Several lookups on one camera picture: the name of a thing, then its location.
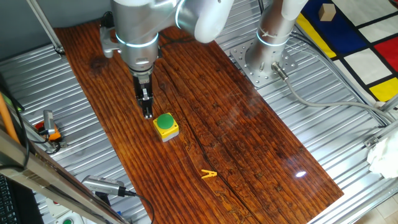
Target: green button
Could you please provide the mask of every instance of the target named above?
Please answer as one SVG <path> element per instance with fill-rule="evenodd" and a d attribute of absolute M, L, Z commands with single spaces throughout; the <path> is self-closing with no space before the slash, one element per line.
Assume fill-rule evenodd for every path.
<path fill-rule="evenodd" d="M 173 126 L 174 119 L 169 114 L 162 114 L 157 118 L 157 125 L 162 129 L 169 129 Z"/>

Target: mondrian pattern rug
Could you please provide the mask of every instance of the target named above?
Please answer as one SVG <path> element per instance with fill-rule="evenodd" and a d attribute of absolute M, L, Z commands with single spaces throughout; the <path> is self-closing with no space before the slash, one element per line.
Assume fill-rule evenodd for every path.
<path fill-rule="evenodd" d="M 372 103 L 398 94 L 396 0 L 309 0 L 298 24 Z M 336 6 L 331 22 L 320 21 L 324 3 Z"/>

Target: metal grid floor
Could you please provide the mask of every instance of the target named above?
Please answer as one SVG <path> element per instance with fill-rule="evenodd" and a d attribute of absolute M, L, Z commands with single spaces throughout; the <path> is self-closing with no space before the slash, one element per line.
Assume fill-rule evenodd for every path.
<path fill-rule="evenodd" d="M 257 1 L 235 0 L 227 25 L 216 40 L 227 55 L 234 46 L 254 38 L 259 17 Z M 288 44 L 311 53 L 294 39 Z M 298 71 L 290 74 L 290 80 L 299 95 L 319 103 L 358 101 L 333 67 L 314 55 L 289 51 L 298 63 Z M 53 155 L 61 166 L 78 180 L 99 175 L 121 180 L 133 190 L 68 61 L 56 54 L 52 45 L 0 62 L 0 72 L 25 106 L 23 116 L 31 123 L 42 121 L 43 110 L 53 110 L 68 143 L 67 149 Z M 311 223 L 355 221 L 396 192 L 396 179 L 383 179 L 368 171 L 368 150 L 363 142 L 380 131 L 380 124 L 367 111 L 349 106 L 309 108 L 298 103 L 281 80 L 258 92 L 345 193 Z M 36 195 L 36 200 L 44 222 L 53 223 L 44 197 Z M 150 223 L 138 198 L 113 197 L 110 202 L 115 211 L 133 223 Z"/>

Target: yellow clothespin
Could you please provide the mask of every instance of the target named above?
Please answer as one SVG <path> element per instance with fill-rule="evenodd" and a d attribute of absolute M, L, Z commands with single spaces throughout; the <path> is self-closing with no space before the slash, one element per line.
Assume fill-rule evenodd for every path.
<path fill-rule="evenodd" d="M 215 177 L 217 176 L 217 172 L 209 171 L 209 170 L 201 170 L 202 172 L 208 173 L 208 175 L 201 177 L 202 179 L 207 177 Z"/>

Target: wood grain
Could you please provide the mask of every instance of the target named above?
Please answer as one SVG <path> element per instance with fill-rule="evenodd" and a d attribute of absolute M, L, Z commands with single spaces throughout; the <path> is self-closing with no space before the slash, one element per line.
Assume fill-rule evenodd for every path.
<path fill-rule="evenodd" d="M 215 42 L 162 48 L 154 116 L 171 112 L 180 126 L 163 143 L 142 117 L 127 65 L 116 53 L 103 56 L 98 24 L 56 32 L 137 193 L 154 204 L 156 223 L 307 223 L 343 195 Z M 201 179 L 201 169 L 218 176 Z"/>

